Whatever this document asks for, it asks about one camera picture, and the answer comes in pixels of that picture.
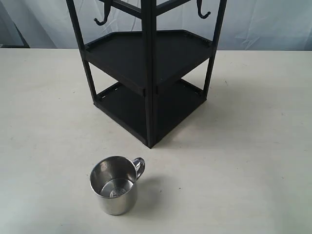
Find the stainless steel mug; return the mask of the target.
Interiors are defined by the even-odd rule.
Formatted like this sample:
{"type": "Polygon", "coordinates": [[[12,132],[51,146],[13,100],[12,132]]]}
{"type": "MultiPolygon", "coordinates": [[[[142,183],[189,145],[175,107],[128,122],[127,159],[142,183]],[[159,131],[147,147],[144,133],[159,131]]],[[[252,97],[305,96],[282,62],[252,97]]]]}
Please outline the stainless steel mug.
{"type": "Polygon", "coordinates": [[[90,185],[105,213],[122,215],[133,208],[137,201],[137,181],[145,166],[141,157],[129,160],[110,156],[92,169],[90,185]]]}

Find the black tiered hook rack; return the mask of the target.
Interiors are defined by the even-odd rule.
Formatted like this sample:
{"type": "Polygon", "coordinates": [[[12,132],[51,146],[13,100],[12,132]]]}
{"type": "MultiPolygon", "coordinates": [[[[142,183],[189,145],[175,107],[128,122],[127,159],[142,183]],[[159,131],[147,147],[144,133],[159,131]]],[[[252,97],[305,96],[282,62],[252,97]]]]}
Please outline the black tiered hook rack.
{"type": "Polygon", "coordinates": [[[116,8],[140,19],[141,30],[112,32],[89,43],[74,2],[66,4],[93,104],[148,148],[206,101],[226,1],[219,3],[209,40],[187,30],[157,30],[157,17],[182,6],[182,0],[143,0],[140,7],[106,0],[97,25],[116,8]]]}

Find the white backdrop curtain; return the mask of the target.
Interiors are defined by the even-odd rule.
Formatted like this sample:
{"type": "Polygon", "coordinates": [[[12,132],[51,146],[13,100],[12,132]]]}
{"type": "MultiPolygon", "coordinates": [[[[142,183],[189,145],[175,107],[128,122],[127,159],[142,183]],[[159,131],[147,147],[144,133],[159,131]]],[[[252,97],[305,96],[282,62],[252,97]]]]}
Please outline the white backdrop curtain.
{"type": "MultiPolygon", "coordinates": [[[[103,26],[104,5],[98,0],[75,1],[85,42],[115,31],[139,31],[141,21],[112,8],[103,26]]],[[[197,14],[194,0],[157,17],[159,30],[184,29],[211,39],[219,7],[205,0],[197,14]]],[[[63,0],[3,0],[0,3],[2,45],[30,48],[76,48],[67,4],[63,0]]],[[[300,50],[312,48],[312,3],[309,0],[230,0],[219,40],[222,50],[300,50]]]]}

